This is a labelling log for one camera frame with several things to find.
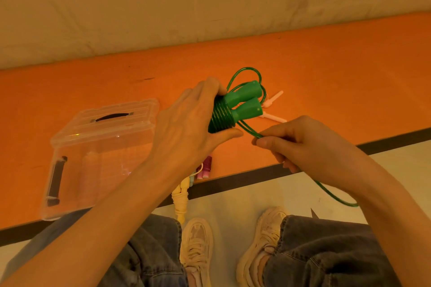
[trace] green cord loop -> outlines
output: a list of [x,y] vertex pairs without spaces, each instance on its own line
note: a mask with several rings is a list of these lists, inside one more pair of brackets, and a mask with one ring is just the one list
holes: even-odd
[[[238,76],[239,73],[244,72],[245,70],[252,70],[253,72],[255,72],[259,78],[258,82],[260,84],[260,87],[262,88],[262,98],[260,100],[260,104],[263,104],[266,100],[266,90],[265,88],[262,86],[262,76],[260,74],[260,72],[253,67],[244,67],[241,68],[238,72],[236,72],[231,80],[229,81],[229,84],[227,86],[228,92],[234,92],[237,89],[239,89],[240,87],[244,86],[245,84],[247,84],[248,82],[244,82],[241,83],[237,86],[235,86],[234,88],[232,88],[229,91],[229,88],[231,87],[232,83],[234,82],[234,79]],[[251,134],[252,136],[256,137],[256,138],[261,138],[263,137],[263,135],[259,134],[258,132],[256,132],[253,128],[251,128],[245,121],[240,120],[238,121],[238,125],[247,133]],[[226,104],[226,101],[224,100],[223,97],[216,97],[214,99],[214,110],[213,110],[213,116],[211,118],[211,121],[209,123],[208,126],[208,132],[210,133],[216,133],[216,132],[220,132],[224,129],[228,129],[228,128],[232,128],[235,126],[235,121],[234,118],[232,116],[232,113],[228,107],[228,105]],[[348,206],[348,207],[357,207],[358,203],[349,203],[346,202],[342,199],[340,199],[339,197],[337,197],[336,195],[334,195],[332,192],[330,192],[325,186],[322,185],[322,183],[320,181],[315,181],[315,183],[324,191],[326,192],[326,194],[328,194],[330,197],[332,197],[334,200]]]

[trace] dark denim jeans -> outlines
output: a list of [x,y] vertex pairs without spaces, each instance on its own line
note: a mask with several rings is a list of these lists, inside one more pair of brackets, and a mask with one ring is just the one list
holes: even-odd
[[[68,214],[33,238],[7,265],[3,279],[55,240],[86,211]],[[187,286],[179,261],[181,226],[150,215],[112,263],[99,286]],[[290,215],[268,260],[266,287],[401,286],[365,224]]]

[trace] clear plastic box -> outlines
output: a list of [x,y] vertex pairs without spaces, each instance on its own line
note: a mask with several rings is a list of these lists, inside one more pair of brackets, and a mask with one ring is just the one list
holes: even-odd
[[41,217],[55,220],[94,206],[148,156],[157,99],[84,110],[52,139]]

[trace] jump rope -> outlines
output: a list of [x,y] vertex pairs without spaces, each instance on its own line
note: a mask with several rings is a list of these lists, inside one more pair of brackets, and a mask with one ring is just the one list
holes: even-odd
[[[229,90],[235,78],[245,70],[251,70],[255,72],[259,80],[244,82]],[[208,132],[220,132],[224,129],[234,127],[235,123],[237,123],[244,131],[251,134],[252,136],[256,138],[263,137],[244,121],[244,119],[250,119],[262,114],[261,105],[266,100],[266,90],[262,85],[262,76],[260,72],[253,67],[241,68],[231,78],[227,89],[228,94],[225,96],[217,96],[214,100],[214,110],[208,126]],[[323,186],[320,181],[315,181],[315,183],[334,200],[337,200],[338,202],[349,207],[358,206],[358,203],[350,203],[337,197],[325,186]]]

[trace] forearm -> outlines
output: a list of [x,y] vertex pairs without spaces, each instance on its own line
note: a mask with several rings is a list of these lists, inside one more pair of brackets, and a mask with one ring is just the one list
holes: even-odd
[[431,286],[431,221],[407,190],[373,162],[354,195],[404,287]]
[[17,270],[4,286],[96,286],[121,249],[169,194],[169,173],[142,165],[114,192]]

